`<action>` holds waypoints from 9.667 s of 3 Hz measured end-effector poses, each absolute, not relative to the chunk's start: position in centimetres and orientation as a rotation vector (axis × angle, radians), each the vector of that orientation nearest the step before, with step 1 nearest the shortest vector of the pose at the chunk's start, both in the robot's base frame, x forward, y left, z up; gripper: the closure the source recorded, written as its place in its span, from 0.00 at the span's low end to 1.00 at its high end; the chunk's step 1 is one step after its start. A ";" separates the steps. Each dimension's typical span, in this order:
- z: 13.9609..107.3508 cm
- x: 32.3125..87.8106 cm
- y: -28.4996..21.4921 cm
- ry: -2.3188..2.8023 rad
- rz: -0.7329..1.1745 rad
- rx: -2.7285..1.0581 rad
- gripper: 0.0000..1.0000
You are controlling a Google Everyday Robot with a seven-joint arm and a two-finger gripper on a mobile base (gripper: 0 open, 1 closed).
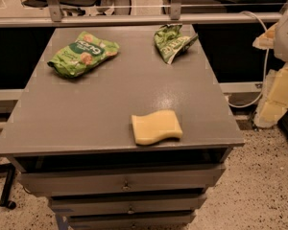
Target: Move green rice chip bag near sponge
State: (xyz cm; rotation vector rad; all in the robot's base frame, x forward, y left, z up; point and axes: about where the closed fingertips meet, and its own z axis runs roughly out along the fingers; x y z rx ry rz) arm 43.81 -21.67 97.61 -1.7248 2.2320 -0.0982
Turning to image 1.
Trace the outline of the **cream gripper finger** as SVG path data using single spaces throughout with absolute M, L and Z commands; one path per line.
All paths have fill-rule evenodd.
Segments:
M 255 41 L 252 43 L 252 46 L 260 50 L 273 49 L 275 31 L 276 26 L 271 26 L 265 33 L 255 39 Z
M 276 71 L 270 70 L 263 84 L 263 97 L 255 110 L 257 127 L 274 126 L 288 110 L 288 63 Z

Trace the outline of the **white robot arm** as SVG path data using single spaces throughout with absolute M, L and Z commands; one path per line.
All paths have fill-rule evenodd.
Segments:
M 252 44 L 261 50 L 274 50 L 274 56 L 284 62 L 278 70 L 270 70 L 263 83 L 262 98 L 253 118 L 258 127 L 275 125 L 288 110 L 288 9 L 275 25 L 257 37 Z

